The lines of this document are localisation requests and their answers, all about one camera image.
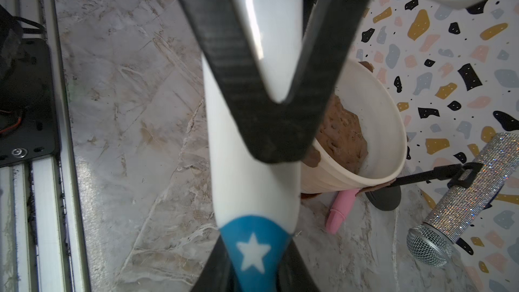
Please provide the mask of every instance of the marble surface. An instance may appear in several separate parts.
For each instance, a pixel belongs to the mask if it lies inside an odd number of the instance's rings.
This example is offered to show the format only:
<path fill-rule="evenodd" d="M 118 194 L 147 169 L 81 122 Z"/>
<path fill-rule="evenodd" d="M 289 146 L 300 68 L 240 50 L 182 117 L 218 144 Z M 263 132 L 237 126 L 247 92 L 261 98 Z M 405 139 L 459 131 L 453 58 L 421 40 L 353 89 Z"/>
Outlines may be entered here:
<path fill-rule="evenodd" d="M 189 291 L 218 237 L 200 52 L 176 0 L 56 0 L 94 291 Z M 475 291 L 459 257 L 413 260 L 429 209 L 404 187 L 393 212 L 364 197 L 337 235 L 333 194 L 301 204 L 294 240 L 322 291 Z"/>

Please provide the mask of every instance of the black speckle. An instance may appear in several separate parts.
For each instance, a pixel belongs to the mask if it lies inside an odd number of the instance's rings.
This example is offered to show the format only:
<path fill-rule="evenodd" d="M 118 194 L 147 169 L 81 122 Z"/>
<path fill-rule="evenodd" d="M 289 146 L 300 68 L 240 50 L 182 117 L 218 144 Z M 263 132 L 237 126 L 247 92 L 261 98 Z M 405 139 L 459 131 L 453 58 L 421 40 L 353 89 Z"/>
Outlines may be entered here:
<path fill-rule="evenodd" d="M 424 62 L 424 66 L 425 67 L 432 67 L 432 65 L 435 64 L 435 63 L 436 63 L 436 61 L 432 61 L 431 59 L 427 59 Z"/>
<path fill-rule="evenodd" d="M 411 0 L 410 2 L 405 4 L 405 10 L 412 10 L 414 7 L 418 6 L 418 0 Z"/>
<path fill-rule="evenodd" d="M 394 79 L 393 85 L 397 88 L 397 93 L 402 92 L 402 82 L 400 81 L 400 76 Z"/>
<path fill-rule="evenodd" d="M 474 250 L 472 250 L 472 247 L 469 246 L 469 244 L 462 238 L 459 238 L 458 241 L 456 241 L 456 244 L 463 248 L 463 250 L 465 250 L 469 255 L 474 255 Z"/>
<path fill-rule="evenodd" d="M 458 152 L 454 155 L 462 164 L 467 162 L 467 156 L 463 152 Z"/>
<path fill-rule="evenodd" d="M 482 86 L 479 77 L 476 75 L 476 72 L 470 65 L 470 63 L 467 63 L 463 67 L 461 67 L 458 70 L 458 73 L 463 78 L 463 81 L 465 82 L 465 86 L 467 87 L 467 91 L 471 90 L 472 88 L 476 88 L 478 86 Z"/>
<path fill-rule="evenodd" d="M 418 114 L 420 115 L 420 119 L 426 119 L 431 115 L 440 117 L 440 112 L 436 108 L 421 108 L 418 107 Z"/>
<path fill-rule="evenodd" d="M 452 101 L 449 105 L 447 105 L 451 110 L 457 111 L 461 108 L 461 104 L 458 101 Z"/>
<path fill-rule="evenodd" d="M 367 43 L 371 36 L 373 35 L 373 33 L 375 32 L 375 29 L 374 28 L 370 28 L 368 29 L 366 32 L 362 32 L 362 42 L 364 43 Z"/>
<path fill-rule="evenodd" d="M 499 123 L 501 123 L 501 126 L 505 131 L 519 130 L 519 121 L 513 118 L 512 116 L 501 111 L 494 111 L 493 115 L 496 118 L 496 120 L 498 120 Z"/>
<path fill-rule="evenodd" d="M 470 7 L 467 7 L 467 11 L 471 15 L 483 14 L 483 9 L 484 9 L 485 4 L 486 4 L 487 1 L 488 0 L 482 0 L 482 1 L 478 2 L 478 3 L 473 4 Z"/>
<path fill-rule="evenodd" d="M 461 33 L 461 31 L 459 30 L 458 23 L 456 23 L 456 22 L 451 23 L 451 25 L 449 26 L 449 33 L 452 33 L 452 34 L 460 34 Z"/>

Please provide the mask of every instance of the screw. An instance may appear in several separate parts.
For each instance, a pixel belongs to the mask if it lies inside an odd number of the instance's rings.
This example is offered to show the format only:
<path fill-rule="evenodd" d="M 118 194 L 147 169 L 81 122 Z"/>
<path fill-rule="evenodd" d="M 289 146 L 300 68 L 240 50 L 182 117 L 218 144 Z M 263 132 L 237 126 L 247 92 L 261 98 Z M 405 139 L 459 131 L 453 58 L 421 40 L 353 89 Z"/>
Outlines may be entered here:
<path fill-rule="evenodd" d="M 13 155 L 13 157 L 15 158 L 23 158 L 27 155 L 27 150 L 26 149 L 23 149 L 23 148 L 14 148 L 12 151 L 11 151 L 11 154 Z"/>

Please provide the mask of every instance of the black metal plate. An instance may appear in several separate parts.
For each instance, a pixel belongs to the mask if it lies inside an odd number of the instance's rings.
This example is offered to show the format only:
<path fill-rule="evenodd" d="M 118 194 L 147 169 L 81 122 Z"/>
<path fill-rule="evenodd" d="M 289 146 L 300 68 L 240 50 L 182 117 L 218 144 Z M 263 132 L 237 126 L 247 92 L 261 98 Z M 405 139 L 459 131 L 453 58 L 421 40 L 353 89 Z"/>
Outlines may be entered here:
<path fill-rule="evenodd" d="M 400 186 L 384 187 L 373 192 L 366 192 L 366 197 L 377 209 L 393 211 L 400 205 L 402 191 Z"/>
<path fill-rule="evenodd" d="M 10 77 L 20 84 L 27 83 L 28 79 L 37 82 L 41 84 L 42 90 L 25 109 L 22 122 L 16 130 L 7 135 L 0 135 L 0 167 L 39 159 L 59 151 L 49 48 L 42 39 L 23 39 L 19 48 L 19 52 L 22 52 L 20 50 L 28 53 L 30 59 L 17 60 Z M 0 100 L 2 109 L 2 101 L 5 102 L 8 94 L 2 93 L 0 96 L 3 97 Z M 11 154 L 15 148 L 26 149 L 27 155 L 15 158 Z"/>

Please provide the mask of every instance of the rhinestone microphone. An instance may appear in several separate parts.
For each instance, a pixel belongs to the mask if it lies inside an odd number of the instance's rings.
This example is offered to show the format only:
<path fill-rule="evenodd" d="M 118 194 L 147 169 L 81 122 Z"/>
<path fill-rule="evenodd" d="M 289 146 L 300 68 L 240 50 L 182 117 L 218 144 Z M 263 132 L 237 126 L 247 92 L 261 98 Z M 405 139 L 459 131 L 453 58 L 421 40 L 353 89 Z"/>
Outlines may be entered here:
<path fill-rule="evenodd" d="M 452 244 L 497 195 L 519 165 L 519 135 L 503 132 L 466 163 L 448 184 L 449 191 L 425 218 L 409 230 L 407 248 L 420 262 L 444 266 Z"/>

